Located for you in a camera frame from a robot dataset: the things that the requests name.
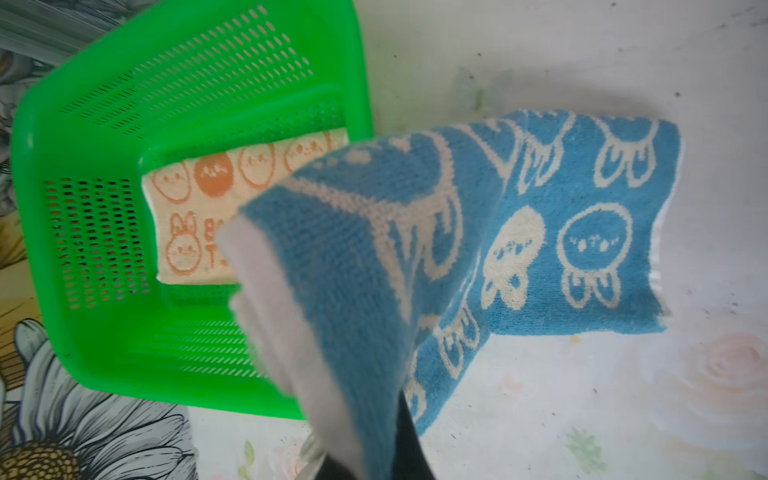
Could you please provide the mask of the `green plastic basket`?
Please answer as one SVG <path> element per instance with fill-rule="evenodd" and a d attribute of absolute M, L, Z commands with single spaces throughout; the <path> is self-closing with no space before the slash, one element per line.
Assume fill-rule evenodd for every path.
<path fill-rule="evenodd" d="M 11 161 L 52 348 L 86 388 L 297 419 L 256 372 L 233 287 L 168 285 L 142 179 L 248 143 L 373 136 L 350 1 L 161 1 L 34 85 Z"/>

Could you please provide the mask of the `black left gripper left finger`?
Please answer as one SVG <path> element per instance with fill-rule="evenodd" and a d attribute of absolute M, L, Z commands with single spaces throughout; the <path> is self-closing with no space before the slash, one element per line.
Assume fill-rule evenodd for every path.
<path fill-rule="evenodd" d="M 312 480 L 337 480 L 342 478 L 342 466 L 327 454 L 318 457 L 311 467 Z"/>

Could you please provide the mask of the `blue bunny towel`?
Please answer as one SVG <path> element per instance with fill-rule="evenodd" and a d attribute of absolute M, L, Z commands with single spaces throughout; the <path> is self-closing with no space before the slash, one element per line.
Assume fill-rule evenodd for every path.
<path fill-rule="evenodd" d="M 683 150 L 664 120 L 518 110 L 351 145 L 216 234 L 235 320 L 354 479 L 391 479 L 492 335 L 659 331 Z"/>

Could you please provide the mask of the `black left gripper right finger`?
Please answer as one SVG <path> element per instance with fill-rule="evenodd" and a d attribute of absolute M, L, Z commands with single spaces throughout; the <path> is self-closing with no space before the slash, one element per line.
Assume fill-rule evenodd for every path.
<path fill-rule="evenodd" d="M 403 392 L 400 393 L 392 466 L 393 480 L 434 480 L 435 476 L 421 448 L 410 410 Z"/>

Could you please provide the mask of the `orange bunny towel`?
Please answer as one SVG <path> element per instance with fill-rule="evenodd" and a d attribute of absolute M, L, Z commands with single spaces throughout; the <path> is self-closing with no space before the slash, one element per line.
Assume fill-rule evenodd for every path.
<path fill-rule="evenodd" d="M 142 178 L 156 232 L 157 280 L 170 285 L 233 284 L 215 241 L 238 208 L 307 163 L 349 143 L 338 128 L 190 158 Z"/>

